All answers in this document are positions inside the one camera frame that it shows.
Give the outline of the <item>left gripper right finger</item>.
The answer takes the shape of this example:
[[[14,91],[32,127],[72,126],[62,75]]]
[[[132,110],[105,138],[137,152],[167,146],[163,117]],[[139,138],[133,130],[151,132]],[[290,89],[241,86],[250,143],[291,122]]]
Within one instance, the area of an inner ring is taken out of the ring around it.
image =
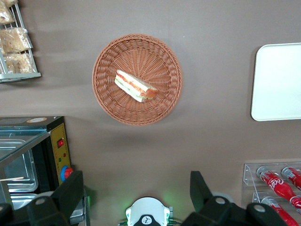
[[[195,211],[183,226],[285,226],[270,206],[250,203],[246,209],[222,196],[214,196],[199,171],[190,173],[190,198]]]

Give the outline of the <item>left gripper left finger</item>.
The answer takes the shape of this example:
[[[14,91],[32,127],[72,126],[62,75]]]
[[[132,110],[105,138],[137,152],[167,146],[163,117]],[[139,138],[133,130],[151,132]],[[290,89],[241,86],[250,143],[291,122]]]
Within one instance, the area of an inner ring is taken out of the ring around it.
[[[84,196],[82,171],[74,171],[50,195],[38,195],[20,209],[0,205],[2,226],[69,226],[70,216]]]

